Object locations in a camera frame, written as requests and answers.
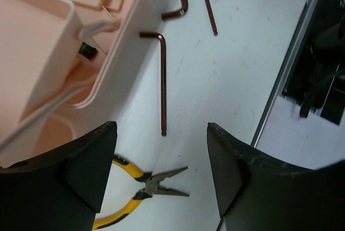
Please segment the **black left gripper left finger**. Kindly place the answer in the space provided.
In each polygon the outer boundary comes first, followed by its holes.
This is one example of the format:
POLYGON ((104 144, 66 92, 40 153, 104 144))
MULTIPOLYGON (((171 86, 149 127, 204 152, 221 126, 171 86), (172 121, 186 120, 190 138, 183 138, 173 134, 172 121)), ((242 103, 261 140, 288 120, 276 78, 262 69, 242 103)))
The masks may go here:
POLYGON ((92 230, 105 195, 117 124, 1 169, 1 230, 92 230))

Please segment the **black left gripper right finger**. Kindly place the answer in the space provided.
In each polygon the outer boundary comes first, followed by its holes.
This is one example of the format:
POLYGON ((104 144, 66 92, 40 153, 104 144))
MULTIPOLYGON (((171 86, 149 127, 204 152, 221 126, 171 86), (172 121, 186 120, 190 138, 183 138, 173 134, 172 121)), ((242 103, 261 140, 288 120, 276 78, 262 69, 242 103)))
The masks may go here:
POLYGON ((319 169, 272 157, 216 123, 207 146, 227 230, 344 230, 344 161, 319 169))

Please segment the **green black precision screwdriver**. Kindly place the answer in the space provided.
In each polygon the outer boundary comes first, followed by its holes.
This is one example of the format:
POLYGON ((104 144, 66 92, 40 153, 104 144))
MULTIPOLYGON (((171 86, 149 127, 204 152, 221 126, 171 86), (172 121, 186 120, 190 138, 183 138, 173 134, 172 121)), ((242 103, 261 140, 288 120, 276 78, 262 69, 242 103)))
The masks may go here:
POLYGON ((93 60, 97 56, 98 51, 96 48, 83 42, 80 49, 79 49, 79 54, 88 60, 93 60))

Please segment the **pink plastic toolbox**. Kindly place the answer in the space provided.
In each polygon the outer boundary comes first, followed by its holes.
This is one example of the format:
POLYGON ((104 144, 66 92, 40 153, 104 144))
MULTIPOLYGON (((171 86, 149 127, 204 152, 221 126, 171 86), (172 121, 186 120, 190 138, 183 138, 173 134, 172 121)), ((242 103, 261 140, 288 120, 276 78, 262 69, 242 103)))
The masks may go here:
POLYGON ((77 137, 75 113, 109 79, 140 2, 1 0, 2 168, 77 137))

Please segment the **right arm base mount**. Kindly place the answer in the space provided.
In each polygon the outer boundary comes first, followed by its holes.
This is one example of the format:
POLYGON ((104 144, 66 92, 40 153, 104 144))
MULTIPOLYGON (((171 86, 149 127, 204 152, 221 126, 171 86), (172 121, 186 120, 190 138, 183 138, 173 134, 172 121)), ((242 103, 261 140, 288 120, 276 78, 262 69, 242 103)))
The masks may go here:
POLYGON ((336 125, 344 115, 344 0, 318 0, 282 95, 300 118, 336 125))

